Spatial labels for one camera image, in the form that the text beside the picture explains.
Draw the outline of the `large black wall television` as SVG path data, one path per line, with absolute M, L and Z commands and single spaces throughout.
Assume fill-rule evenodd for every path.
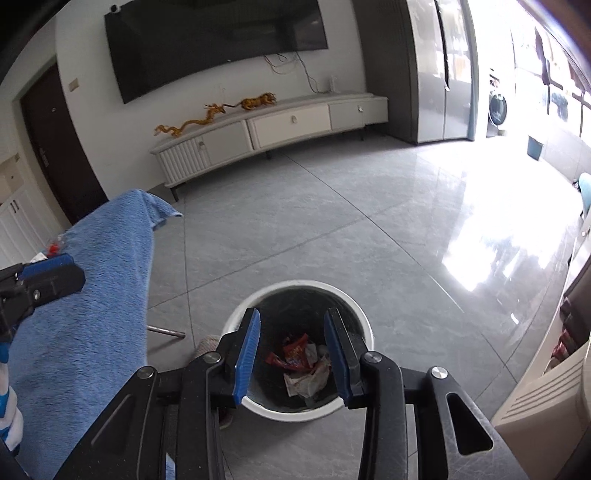
M 114 75 L 127 104 L 226 63 L 329 48 L 317 1 L 129 1 L 106 13 Z

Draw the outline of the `golden tiger figurine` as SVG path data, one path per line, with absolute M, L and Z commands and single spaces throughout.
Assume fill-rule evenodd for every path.
M 271 105 L 276 105 L 276 95 L 270 92 L 263 93 L 257 97 L 242 99 L 242 101 L 238 103 L 238 106 L 245 111 L 252 111 Z

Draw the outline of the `washing machine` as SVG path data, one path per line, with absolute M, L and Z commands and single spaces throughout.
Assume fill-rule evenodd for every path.
M 506 97 L 499 92 L 492 92 L 489 97 L 487 137 L 497 136 L 505 123 L 508 113 Z

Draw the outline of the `blue fuzzy table cloth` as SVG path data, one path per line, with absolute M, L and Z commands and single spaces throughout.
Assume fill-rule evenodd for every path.
M 63 250 L 84 271 L 85 285 L 36 309 L 9 349 L 10 385 L 24 418 L 17 460 L 32 478 L 53 478 L 146 365 L 153 232 L 178 214 L 159 197 L 130 190 L 63 234 Z

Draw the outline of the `beige clear snack bag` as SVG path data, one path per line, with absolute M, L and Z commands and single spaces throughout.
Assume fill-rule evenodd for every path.
M 304 348 L 304 360 L 304 371 L 284 373 L 283 380 L 287 387 L 287 395 L 311 399 L 328 383 L 332 368 L 329 349 L 325 345 L 308 344 Z

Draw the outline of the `golden dragon figurine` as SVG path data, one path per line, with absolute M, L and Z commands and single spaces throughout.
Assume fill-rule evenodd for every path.
M 170 135 L 172 138 L 180 137 L 190 126 L 207 126 L 212 124 L 215 117 L 225 113 L 225 106 L 222 104 L 209 104 L 205 106 L 205 117 L 202 119 L 190 119 L 184 121 L 179 127 L 160 124 L 154 128 L 153 135 Z

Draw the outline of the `white low tv cabinet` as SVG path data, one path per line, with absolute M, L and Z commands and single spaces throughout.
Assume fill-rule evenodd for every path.
M 257 154 L 389 120 L 388 99 L 370 93 L 321 94 L 235 112 L 159 143 L 151 154 L 172 193 L 189 180 Z

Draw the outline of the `dark grey glass display cabinet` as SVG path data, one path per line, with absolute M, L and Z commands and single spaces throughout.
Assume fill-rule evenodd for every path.
M 476 42 L 467 1 L 353 2 L 370 93 L 388 99 L 386 132 L 411 144 L 472 140 Z

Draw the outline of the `red snack wrapper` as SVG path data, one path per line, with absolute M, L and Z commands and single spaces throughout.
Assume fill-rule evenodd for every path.
M 283 346 L 283 357 L 270 352 L 266 356 L 266 364 L 292 372 L 308 372 L 311 370 L 311 364 L 305 351 L 307 347 L 308 335 L 304 334 L 293 343 Z

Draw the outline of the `dark brown entrance door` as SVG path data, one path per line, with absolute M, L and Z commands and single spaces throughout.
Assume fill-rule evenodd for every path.
M 43 175 L 68 221 L 76 224 L 108 198 L 75 131 L 56 65 L 26 91 L 20 106 Z

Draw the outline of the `small red clear wrapper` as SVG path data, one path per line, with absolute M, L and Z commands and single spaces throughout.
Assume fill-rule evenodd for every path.
M 64 248 L 64 241 L 61 236 L 51 240 L 46 248 L 46 256 L 48 258 L 55 257 L 62 253 Z

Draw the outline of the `white round trash bin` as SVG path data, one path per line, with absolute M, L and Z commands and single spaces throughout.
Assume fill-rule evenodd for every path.
M 327 283 L 283 281 L 243 300 L 228 317 L 222 333 L 238 330 L 249 308 L 259 311 L 260 335 L 242 406 L 284 423 L 314 421 L 341 409 L 325 340 L 325 313 L 338 309 L 349 334 L 373 348 L 373 329 L 360 305 Z

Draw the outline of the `white lower shoe cabinet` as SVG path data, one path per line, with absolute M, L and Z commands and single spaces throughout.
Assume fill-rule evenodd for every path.
M 45 250 L 52 231 L 25 186 L 1 205 L 1 267 L 27 263 Z

